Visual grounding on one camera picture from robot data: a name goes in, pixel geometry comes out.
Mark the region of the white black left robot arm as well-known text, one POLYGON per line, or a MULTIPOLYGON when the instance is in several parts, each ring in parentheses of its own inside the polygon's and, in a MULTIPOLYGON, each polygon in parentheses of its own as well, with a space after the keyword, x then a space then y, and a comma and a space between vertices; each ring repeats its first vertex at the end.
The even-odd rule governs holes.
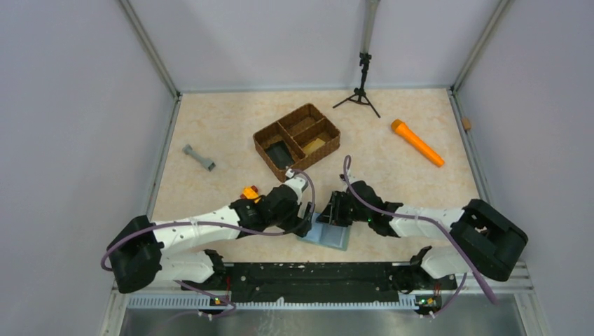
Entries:
POLYGON ((222 257, 213 250, 196 248, 254 235, 271 237, 273 226, 280 229, 279 236, 306 235, 315 203, 308 202, 303 215, 299 210, 310 187, 304 178, 290 178, 267 195, 240 198, 202 215, 157 223, 137 216, 107 246, 101 266, 113 274, 120 293, 169 280, 216 289, 225 278, 222 257))

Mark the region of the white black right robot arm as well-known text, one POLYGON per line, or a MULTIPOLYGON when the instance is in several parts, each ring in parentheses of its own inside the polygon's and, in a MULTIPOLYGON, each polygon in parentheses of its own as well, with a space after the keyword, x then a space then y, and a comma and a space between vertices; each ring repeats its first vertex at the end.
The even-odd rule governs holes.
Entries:
POLYGON ((471 199, 461 208, 420 208, 384 201, 364 181, 332 192, 317 220, 341 227, 364 222, 383 237, 447 241, 447 246, 423 248, 416 255, 420 263, 410 277, 419 288, 467 272, 505 282, 528 243, 523 230, 482 199, 471 199))

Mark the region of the green card holder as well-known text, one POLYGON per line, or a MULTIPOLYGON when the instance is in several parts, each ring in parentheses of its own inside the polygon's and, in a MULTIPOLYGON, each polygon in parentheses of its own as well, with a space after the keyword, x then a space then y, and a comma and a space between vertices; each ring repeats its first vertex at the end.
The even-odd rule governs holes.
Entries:
POLYGON ((340 227, 322 223, 318 221, 319 216, 320 213, 313 215, 310 231, 304 237, 299 237, 298 240, 330 249, 346 251, 351 227, 340 227))

